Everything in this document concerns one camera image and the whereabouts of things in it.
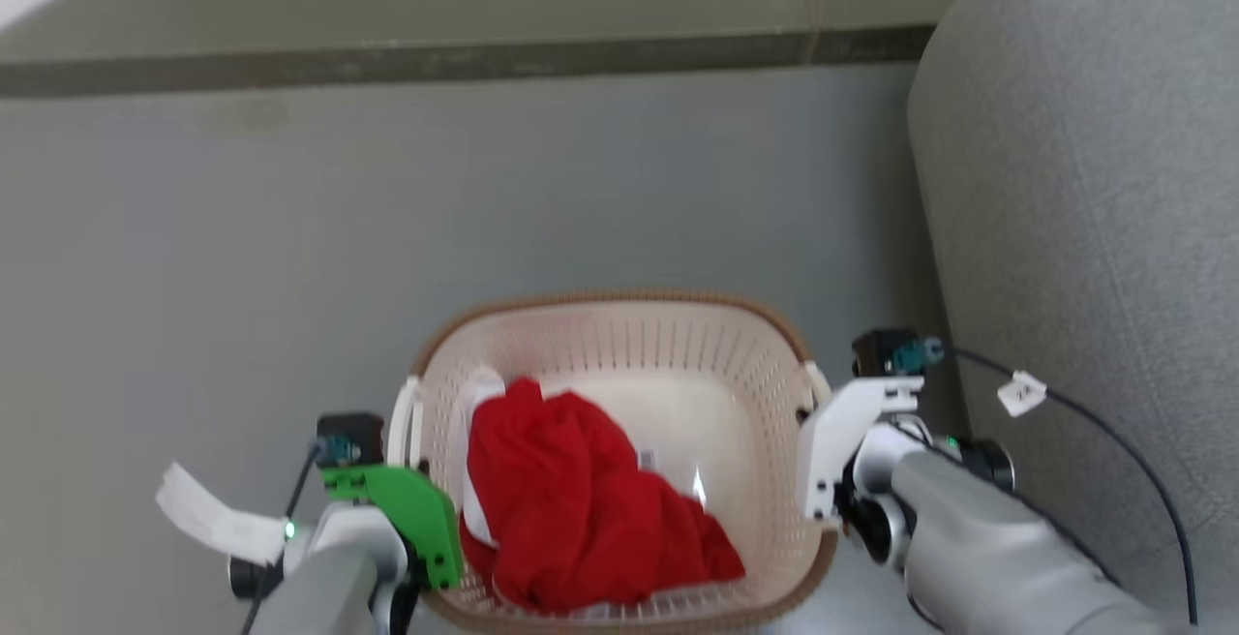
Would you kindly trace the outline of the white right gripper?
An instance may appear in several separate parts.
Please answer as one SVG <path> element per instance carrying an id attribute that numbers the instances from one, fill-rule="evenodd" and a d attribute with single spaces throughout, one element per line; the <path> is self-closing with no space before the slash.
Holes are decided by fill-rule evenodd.
<path id="1" fill-rule="evenodd" d="M 833 517 L 833 485 L 885 413 L 918 408 L 924 378 L 854 378 L 833 391 L 821 375 L 807 376 L 814 408 L 800 422 L 794 499 L 807 520 Z"/>

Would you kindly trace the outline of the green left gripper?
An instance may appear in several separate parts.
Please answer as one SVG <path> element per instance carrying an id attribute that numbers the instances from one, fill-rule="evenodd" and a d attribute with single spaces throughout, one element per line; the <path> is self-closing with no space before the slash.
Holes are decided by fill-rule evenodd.
<path id="1" fill-rule="evenodd" d="M 372 536 L 384 581 L 411 579 L 420 590 L 455 590 L 465 577 L 451 498 L 425 473 L 395 465 L 322 468 L 327 496 L 344 503 Z"/>

